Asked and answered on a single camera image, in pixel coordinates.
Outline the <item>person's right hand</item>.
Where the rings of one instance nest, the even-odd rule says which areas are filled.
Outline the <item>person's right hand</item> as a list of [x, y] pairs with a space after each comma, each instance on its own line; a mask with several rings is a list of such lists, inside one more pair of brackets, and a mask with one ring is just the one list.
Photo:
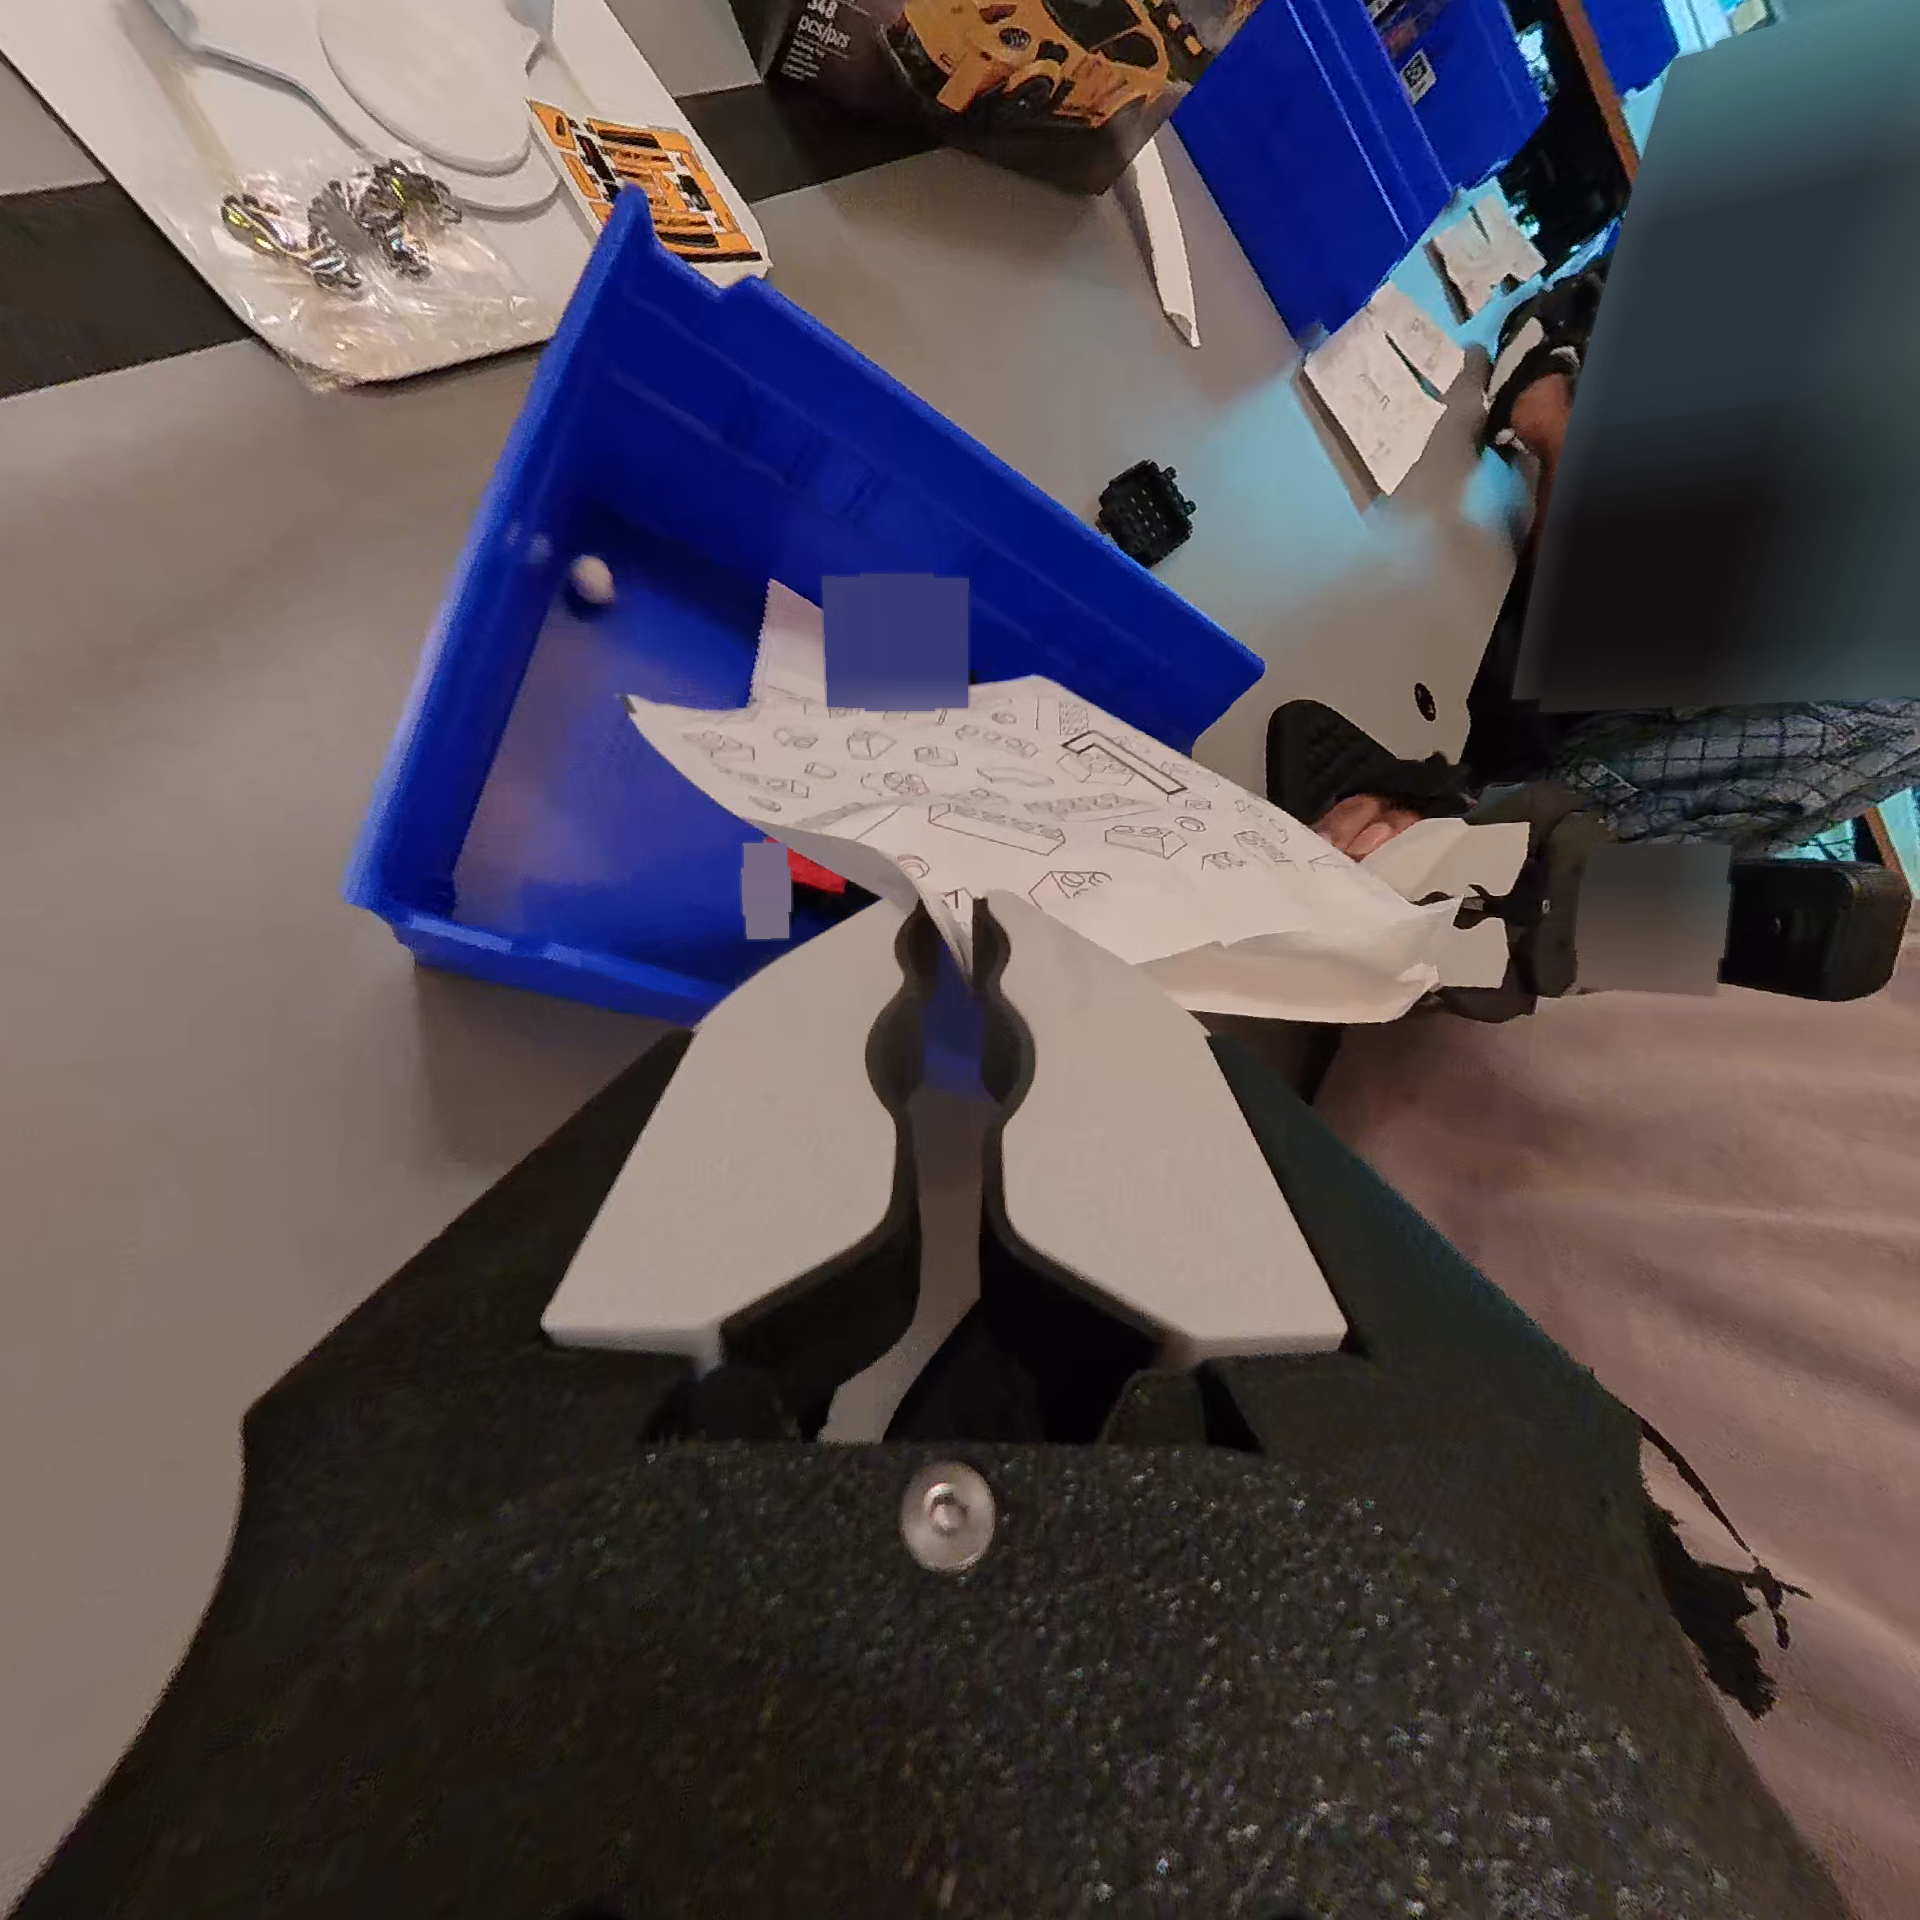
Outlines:
[[1408, 807], [1382, 794], [1356, 792], [1327, 807], [1312, 830], [1334, 852], [1363, 862], [1427, 818], [1428, 812], [1421, 807]]

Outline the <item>torn white paper strip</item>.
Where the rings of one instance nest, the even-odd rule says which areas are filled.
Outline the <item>torn white paper strip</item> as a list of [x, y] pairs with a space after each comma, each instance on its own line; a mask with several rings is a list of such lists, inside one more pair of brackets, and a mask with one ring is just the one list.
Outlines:
[[1119, 173], [1110, 199], [1139, 244], [1163, 319], [1188, 349], [1197, 349], [1202, 336], [1195, 317], [1183, 224], [1156, 136], [1142, 143], [1140, 153]]

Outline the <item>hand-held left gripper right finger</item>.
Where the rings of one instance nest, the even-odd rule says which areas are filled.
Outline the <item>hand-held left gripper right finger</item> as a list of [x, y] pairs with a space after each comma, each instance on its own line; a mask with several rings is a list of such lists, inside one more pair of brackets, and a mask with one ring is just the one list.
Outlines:
[[980, 1306], [1045, 1433], [1140, 1374], [1338, 1353], [1344, 1314], [1207, 1029], [1024, 896], [976, 903]]

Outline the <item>white brick-print paper bag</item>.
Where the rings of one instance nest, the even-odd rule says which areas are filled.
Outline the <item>white brick-print paper bag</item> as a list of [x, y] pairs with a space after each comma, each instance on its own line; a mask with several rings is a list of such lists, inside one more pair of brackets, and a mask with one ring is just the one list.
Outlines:
[[1024, 896], [1195, 1015], [1379, 1023], [1432, 986], [1453, 897], [1405, 901], [1312, 828], [1045, 679], [962, 708], [630, 694], [638, 733], [748, 828], [924, 905], [972, 957], [974, 905]]

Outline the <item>black LEGO chassis piece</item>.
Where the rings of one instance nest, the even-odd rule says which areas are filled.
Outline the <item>black LEGO chassis piece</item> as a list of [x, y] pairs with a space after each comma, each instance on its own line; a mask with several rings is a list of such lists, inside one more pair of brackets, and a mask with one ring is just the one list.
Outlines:
[[1098, 496], [1094, 528], [1142, 568], [1159, 568], [1192, 536], [1192, 503], [1178, 471], [1139, 461]]

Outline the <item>toy car set box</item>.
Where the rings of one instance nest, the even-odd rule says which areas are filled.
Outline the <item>toy car set box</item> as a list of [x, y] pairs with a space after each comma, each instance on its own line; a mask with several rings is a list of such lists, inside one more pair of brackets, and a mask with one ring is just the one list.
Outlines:
[[1258, 2], [732, 2], [758, 74], [1076, 194], [1110, 190]]

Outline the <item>white book stand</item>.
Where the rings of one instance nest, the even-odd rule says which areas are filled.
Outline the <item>white book stand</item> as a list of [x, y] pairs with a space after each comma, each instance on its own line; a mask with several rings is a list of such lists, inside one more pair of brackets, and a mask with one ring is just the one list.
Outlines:
[[682, 128], [764, 241], [607, 5], [4, 2], [3, 39], [235, 317], [215, 237], [224, 194], [254, 176], [410, 157], [451, 184], [559, 322], [598, 233], [534, 149], [528, 98]]

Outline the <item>short blue storage bin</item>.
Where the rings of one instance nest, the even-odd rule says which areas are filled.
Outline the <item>short blue storage bin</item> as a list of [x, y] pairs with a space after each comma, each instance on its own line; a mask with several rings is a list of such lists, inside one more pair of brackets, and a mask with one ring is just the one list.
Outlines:
[[[606, 559], [610, 607], [568, 596]], [[800, 305], [620, 215], [495, 463], [374, 783], [344, 897], [423, 967], [696, 1023], [780, 943], [748, 828], [623, 700], [735, 706], [770, 581], [972, 584], [972, 656], [1188, 750], [1263, 668], [1202, 610]]]

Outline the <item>torn white paper bag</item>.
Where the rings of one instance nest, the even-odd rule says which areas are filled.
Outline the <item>torn white paper bag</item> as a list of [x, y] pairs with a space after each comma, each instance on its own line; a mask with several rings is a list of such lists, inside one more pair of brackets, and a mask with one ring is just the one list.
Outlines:
[[1500, 186], [1478, 192], [1448, 224], [1431, 231], [1424, 252], [1463, 322], [1547, 274], [1544, 256]]
[[1382, 336], [1421, 384], [1447, 394], [1468, 362], [1464, 349], [1392, 281], [1375, 290], [1368, 305]]
[[1302, 380], [1380, 496], [1400, 486], [1447, 415], [1371, 305], [1306, 354]]

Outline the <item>person's beige sweatshirt torso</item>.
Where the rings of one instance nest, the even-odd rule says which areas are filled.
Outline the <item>person's beige sweatshirt torso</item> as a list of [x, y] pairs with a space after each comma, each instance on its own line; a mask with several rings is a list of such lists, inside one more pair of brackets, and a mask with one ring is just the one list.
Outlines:
[[1916, 943], [1853, 1001], [1418, 1015], [1316, 1111], [1669, 1441], [1669, 1594], [1852, 1916], [1918, 1916]]

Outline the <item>orange sticker sheet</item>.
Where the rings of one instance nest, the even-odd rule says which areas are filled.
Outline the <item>orange sticker sheet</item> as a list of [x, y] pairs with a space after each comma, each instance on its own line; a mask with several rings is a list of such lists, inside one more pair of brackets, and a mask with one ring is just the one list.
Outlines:
[[646, 128], [525, 101], [534, 150], [559, 181], [565, 201], [589, 233], [634, 199], [659, 246], [714, 284], [768, 274], [758, 228], [734, 186], [709, 167], [682, 128]]

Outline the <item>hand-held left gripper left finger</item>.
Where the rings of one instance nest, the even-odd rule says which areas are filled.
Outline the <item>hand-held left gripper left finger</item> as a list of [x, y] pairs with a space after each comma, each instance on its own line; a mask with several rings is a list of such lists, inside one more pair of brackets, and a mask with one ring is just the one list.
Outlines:
[[550, 1293], [546, 1340], [682, 1360], [701, 1417], [764, 1402], [823, 1434], [920, 1306], [927, 994], [927, 911], [872, 903], [714, 1008]]

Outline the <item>small white paper bag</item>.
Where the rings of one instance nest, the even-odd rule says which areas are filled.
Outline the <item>small white paper bag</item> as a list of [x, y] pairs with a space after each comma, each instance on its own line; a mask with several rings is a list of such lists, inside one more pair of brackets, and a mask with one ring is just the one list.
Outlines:
[[752, 668], [752, 700], [826, 704], [826, 615], [807, 596], [770, 581]]

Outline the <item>small clear plastic parts bag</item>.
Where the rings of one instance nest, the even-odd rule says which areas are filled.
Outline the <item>small clear plastic parts bag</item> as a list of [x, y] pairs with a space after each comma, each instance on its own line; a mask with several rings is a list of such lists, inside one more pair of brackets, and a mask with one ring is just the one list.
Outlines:
[[242, 181], [215, 240], [239, 317], [324, 391], [540, 348], [558, 322], [451, 184], [410, 157]]

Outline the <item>black wrist rest pad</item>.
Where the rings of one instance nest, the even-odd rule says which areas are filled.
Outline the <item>black wrist rest pad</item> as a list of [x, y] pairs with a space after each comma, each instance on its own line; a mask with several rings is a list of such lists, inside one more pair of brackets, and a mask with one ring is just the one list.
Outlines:
[[1263, 727], [1263, 797], [1312, 828], [1356, 792], [1427, 809], [1428, 820], [1464, 818], [1475, 807], [1464, 777], [1444, 753], [1400, 759], [1326, 704], [1277, 706]]

